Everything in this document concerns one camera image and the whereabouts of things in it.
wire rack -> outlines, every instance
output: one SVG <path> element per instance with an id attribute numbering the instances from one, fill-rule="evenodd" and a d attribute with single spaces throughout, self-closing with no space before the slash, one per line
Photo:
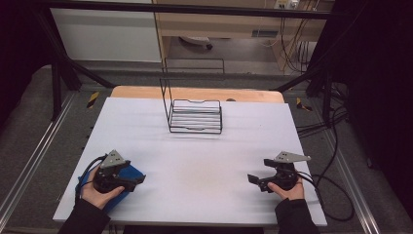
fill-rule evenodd
<path id="1" fill-rule="evenodd" d="M 171 133 L 222 133 L 222 108 L 219 100 L 173 99 L 170 79 L 160 81 Z"/>

blue cloth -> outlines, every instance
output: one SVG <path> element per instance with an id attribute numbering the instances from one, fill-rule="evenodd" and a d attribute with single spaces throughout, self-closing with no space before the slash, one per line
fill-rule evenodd
<path id="1" fill-rule="evenodd" d="M 91 171 L 88 171 L 86 173 L 85 178 L 82 181 L 82 184 L 85 184 L 88 182 L 89 174 Z M 129 165 L 127 168 L 121 169 L 121 171 L 119 172 L 119 177 L 122 177 L 122 178 L 134 179 L 134 178 L 138 178 L 142 176 L 143 176 L 143 173 L 140 170 L 134 168 L 132 165 Z M 110 200 L 106 204 L 106 206 L 103 208 L 103 211 L 108 214 L 114 207 L 116 207 L 116 205 L 118 205 L 122 200 L 124 200 L 124 198 L 126 198 L 129 194 L 130 192 L 122 192 L 117 197 Z"/>

